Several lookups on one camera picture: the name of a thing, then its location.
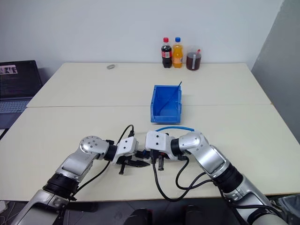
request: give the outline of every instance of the orange soda bottle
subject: orange soda bottle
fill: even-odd
[[[180,44],[180,37],[175,38],[175,44],[173,45],[173,66],[175,68],[181,68],[182,67],[182,59],[183,59],[183,47]]]

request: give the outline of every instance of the plastic bottle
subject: plastic bottle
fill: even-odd
[[[169,45],[169,38],[164,37],[164,44],[161,47],[161,57],[163,58],[164,68],[172,66],[172,48]]]
[[[183,58],[183,52],[182,52],[182,45],[180,44],[180,37],[175,38],[175,44],[173,45],[173,66],[175,68],[181,68],[182,67],[182,58]]]

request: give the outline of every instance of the laptop keyboard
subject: laptop keyboard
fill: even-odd
[[[28,101],[0,102],[0,113],[22,113]]]

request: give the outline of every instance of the laptop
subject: laptop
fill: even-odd
[[[0,129],[11,127],[41,87],[34,60],[0,62]]]

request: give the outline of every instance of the blue tube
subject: blue tube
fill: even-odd
[[[156,131],[166,130],[166,129],[181,129],[181,130],[189,130],[189,131],[195,131],[192,128],[189,127],[176,127],[176,126],[170,126],[170,127],[162,127],[160,129],[157,129]]]

